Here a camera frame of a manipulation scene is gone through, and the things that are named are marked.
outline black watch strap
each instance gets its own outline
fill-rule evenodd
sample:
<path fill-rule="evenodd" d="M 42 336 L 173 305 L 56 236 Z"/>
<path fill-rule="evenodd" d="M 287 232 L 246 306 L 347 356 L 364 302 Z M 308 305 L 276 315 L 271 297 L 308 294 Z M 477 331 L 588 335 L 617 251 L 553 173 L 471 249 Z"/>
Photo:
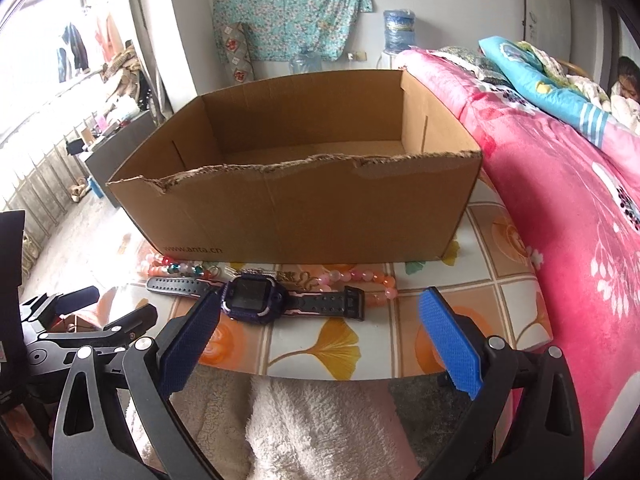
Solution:
<path fill-rule="evenodd" d="M 198 278 L 149 278 L 146 290 L 161 294 L 175 294 L 188 298 L 204 296 L 211 288 L 220 288 L 224 283 L 207 282 Z"/>
<path fill-rule="evenodd" d="M 346 317 L 364 320 L 364 291 L 345 286 L 342 292 L 289 292 L 284 316 Z"/>

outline torn cardboard edge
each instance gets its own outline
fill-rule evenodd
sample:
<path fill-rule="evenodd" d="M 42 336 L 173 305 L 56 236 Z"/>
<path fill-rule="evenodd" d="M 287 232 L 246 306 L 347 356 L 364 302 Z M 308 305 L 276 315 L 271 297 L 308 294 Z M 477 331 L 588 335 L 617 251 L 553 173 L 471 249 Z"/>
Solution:
<path fill-rule="evenodd" d="M 335 162 L 337 160 L 350 160 L 353 162 L 354 168 L 362 168 L 374 164 L 388 164 L 392 162 L 402 162 L 404 160 L 417 160 L 424 158 L 482 158 L 481 152 L 465 150 L 460 152 L 443 152 L 443 153 L 407 153 L 405 155 L 343 155 L 341 153 L 319 155 L 311 155 L 307 158 L 299 160 L 287 160 L 275 164 L 217 164 L 215 166 L 203 166 L 196 170 L 181 171 L 163 178 L 145 178 L 143 175 L 132 178 L 124 178 L 115 180 L 109 184 L 119 184 L 121 182 L 130 182 L 132 180 L 142 180 L 157 187 L 162 193 L 166 193 L 173 186 L 180 184 L 188 178 L 202 175 L 214 175 L 215 173 L 229 173 L 232 171 L 253 171 L 261 174 L 273 173 L 275 171 L 288 170 L 297 166 L 313 164 L 314 162 Z"/>

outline yellow ginkgo leaf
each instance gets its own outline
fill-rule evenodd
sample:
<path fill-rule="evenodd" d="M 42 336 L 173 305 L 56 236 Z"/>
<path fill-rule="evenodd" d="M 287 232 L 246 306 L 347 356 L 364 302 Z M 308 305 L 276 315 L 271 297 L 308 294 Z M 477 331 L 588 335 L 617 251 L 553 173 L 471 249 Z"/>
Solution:
<path fill-rule="evenodd" d="M 449 267 L 453 267 L 456 264 L 456 258 L 458 257 L 458 252 L 460 251 L 460 244 L 454 238 L 447 250 L 442 257 L 442 263 L 448 265 Z"/>
<path fill-rule="evenodd" d="M 356 363 L 362 357 L 358 335 L 341 318 L 330 318 L 318 335 L 316 344 L 306 352 L 316 356 L 338 381 L 351 379 Z"/>

